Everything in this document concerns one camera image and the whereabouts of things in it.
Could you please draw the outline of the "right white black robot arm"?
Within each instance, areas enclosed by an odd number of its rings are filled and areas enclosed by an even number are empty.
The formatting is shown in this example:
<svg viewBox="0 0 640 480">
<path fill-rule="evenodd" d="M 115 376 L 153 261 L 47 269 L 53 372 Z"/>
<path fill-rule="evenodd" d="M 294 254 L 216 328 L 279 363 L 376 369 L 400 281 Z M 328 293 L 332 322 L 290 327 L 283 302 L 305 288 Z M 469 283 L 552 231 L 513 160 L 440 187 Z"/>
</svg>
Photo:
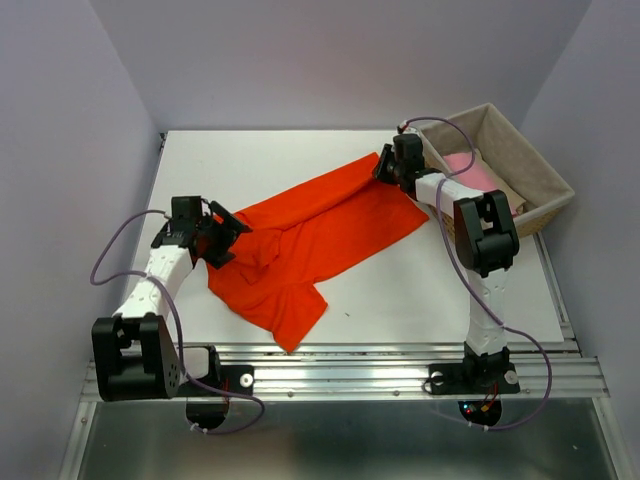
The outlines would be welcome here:
<svg viewBox="0 0 640 480">
<path fill-rule="evenodd" d="M 445 216 L 454 221 L 454 239 L 444 243 L 453 265 L 465 270 L 469 328 L 463 359 L 429 365 L 424 390 L 442 396 L 479 395 L 493 389 L 517 393 L 501 315 L 507 274 L 520 243 L 505 193 L 473 189 L 428 168 L 416 134 L 399 134 L 384 145 L 373 177 L 398 186 L 420 205 L 434 207 L 439 222 Z"/>
</svg>

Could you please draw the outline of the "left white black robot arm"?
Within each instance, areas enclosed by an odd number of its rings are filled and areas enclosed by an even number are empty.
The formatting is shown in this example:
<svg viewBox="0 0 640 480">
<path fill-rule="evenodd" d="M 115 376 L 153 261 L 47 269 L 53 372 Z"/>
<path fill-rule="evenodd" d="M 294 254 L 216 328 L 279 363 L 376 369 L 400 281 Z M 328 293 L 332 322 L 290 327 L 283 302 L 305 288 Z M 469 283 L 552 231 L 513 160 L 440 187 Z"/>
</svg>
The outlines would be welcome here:
<svg viewBox="0 0 640 480">
<path fill-rule="evenodd" d="M 212 347 L 186 349 L 174 301 L 199 261 L 220 269 L 232 246 L 250 227 L 216 201 L 200 196 L 172 198 L 164 222 L 150 243 L 141 270 L 130 270 L 135 285 L 110 316 L 91 330 L 100 397 L 105 401 L 170 399 L 190 383 L 199 393 L 218 394 L 227 382 Z"/>
</svg>

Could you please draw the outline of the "wicker basket with liner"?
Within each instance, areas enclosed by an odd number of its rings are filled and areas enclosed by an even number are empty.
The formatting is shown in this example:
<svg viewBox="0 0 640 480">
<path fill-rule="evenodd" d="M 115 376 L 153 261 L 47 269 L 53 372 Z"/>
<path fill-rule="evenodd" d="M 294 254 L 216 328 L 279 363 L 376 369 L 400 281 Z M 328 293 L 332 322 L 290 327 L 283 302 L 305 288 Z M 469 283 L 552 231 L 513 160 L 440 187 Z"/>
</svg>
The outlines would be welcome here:
<svg viewBox="0 0 640 480">
<path fill-rule="evenodd" d="M 444 170 L 443 157 L 467 151 L 469 143 L 512 190 L 524 198 L 514 219 L 521 238 L 540 232 L 575 192 L 533 145 L 491 103 L 452 115 L 449 123 L 417 121 L 410 126 L 424 145 L 428 166 Z"/>
</svg>

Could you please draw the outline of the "orange t shirt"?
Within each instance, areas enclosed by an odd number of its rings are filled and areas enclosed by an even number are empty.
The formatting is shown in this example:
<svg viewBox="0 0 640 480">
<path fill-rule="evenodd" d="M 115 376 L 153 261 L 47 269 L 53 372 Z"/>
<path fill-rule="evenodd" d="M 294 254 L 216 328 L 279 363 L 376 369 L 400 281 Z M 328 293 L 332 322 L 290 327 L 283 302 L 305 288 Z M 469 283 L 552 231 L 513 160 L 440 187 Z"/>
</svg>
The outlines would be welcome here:
<svg viewBox="0 0 640 480">
<path fill-rule="evenodd" d="M 361 159 L 244 208 L 250 227 L 208 288 L 235 314 L 294 351 L 328 304 L 316 288 L 413 233 L 429 217 Z"/>
</svg>

